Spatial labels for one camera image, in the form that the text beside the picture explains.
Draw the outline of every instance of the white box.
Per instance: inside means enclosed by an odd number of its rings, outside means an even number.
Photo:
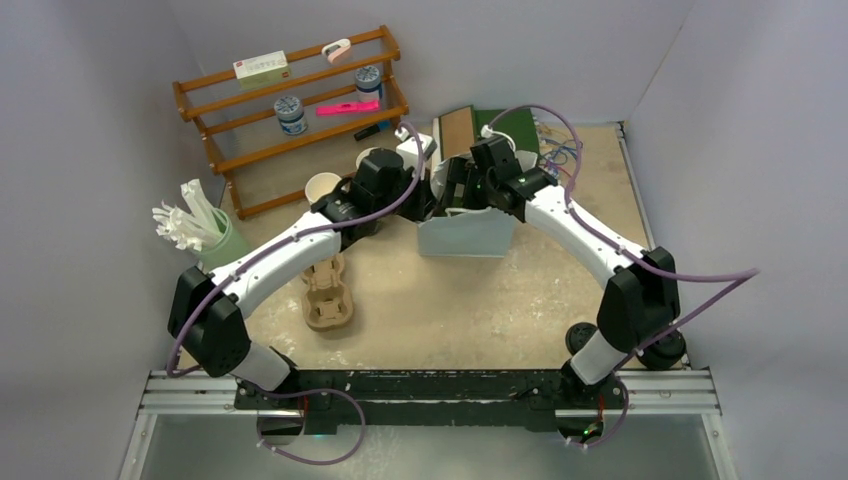
[[[242,90],[266,87],[291,76],[291,68],[282,50],[239,60],[233,63],[233,70],[236,72],[236,78]]]

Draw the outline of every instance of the table surface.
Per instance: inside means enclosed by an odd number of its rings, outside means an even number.
[[[563,132],[552,134],[564,139]],[[613,230],[647,245],[615,127],[578,133],[584,163],[574,198]],[[236,145],[248,145],[249,136]],[[321,171],[353,171],[362,149],[396,143],[388,132],[362,142],[345,135],[239,170],[236,181],[250,205],[295,190]],[[573,167],[573,161],[566,166]],[[229,195],[222,208],[236,218]],[[234,223],[259,246],[307,209],[302,200]],[[329,332],[307,327],[301,312],[306,286],[294,279],[247,320],[251,338],[306,368],[556,368],[569,358],[566,330],[594,323],[602,295],[573,256],[524,224],[502,259],[421,257],[415,224],[399,217],[344,255],[342,280],[354,299],[349,324]]]

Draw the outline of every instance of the pink highlighter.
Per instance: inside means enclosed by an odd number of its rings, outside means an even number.
[[[376,112],[379,109],[380,101],[371,100],[370,102],[339,103],[336,105],[317,107],[315,109],[315,114],[319,117],[326,117],[329,115],[343,115],[345,113]]]

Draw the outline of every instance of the blue jar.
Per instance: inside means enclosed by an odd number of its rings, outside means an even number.
[[[303,115],[303,103],[299,98],[288,95],[274,102],[274,112],[283,133],[286,135],[300,135],[306,131],[306,117]]]
[[[369,65],[359,68],[354,72],[353,78],[360,102],[370,102],[383,98],[383,78],[380,76],[380,70],[377,67]]]

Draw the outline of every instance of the jar lid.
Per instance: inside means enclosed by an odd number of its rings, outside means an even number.
[[[274,102],[274,111],[277,115],[297,114],[300,113],[302,109],[303,105],[301,105],[300,99],[293,95],[287,95]]]
[[[380,70],[373,65],[357,69],[354,73],[354,79],[359,88],[374,88],[382,82]]]

